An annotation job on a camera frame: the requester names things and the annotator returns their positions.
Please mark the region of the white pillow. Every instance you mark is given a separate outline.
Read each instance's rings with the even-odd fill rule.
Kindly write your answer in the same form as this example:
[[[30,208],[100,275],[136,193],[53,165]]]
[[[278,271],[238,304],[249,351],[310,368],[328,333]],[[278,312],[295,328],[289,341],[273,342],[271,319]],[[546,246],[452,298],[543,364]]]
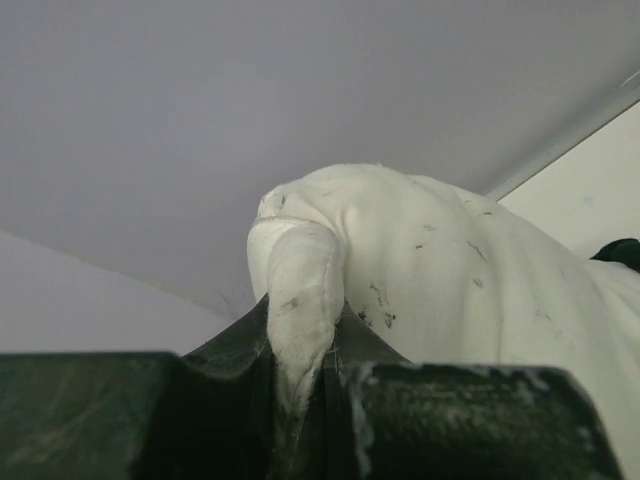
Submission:
[[[267,298],[276,398],[302,417],[344,307],[414,362],[555,366],[639,475],[639,273],[576,256],[484,197],[380,165],[340,164],[261,200],[247,239]]]

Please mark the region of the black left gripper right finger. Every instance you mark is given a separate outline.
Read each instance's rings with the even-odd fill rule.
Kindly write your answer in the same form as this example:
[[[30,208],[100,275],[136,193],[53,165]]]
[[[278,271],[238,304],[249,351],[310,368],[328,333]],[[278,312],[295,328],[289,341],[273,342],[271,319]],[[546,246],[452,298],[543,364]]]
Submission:
[[[303,479],[619,479],[600,418],[555,368],[414,364],[350,309],[299,451]]]

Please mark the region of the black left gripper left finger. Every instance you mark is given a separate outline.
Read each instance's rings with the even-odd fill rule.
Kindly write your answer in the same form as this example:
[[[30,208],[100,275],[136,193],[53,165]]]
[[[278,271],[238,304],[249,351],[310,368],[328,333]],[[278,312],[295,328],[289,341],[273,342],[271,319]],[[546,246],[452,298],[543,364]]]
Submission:
[[[292,479],[261,300],[196,350],[1,358],[5,479]]]

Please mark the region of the black white checkered pillowcase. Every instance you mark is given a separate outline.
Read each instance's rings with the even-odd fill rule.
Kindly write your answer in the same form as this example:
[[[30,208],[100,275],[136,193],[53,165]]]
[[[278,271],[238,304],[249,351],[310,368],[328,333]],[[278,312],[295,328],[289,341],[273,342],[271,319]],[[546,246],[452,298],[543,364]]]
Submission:
[[[635,238],[623,238],[603,246],[591,260],[620,263],[627,268],[640,272],[640,242]]]

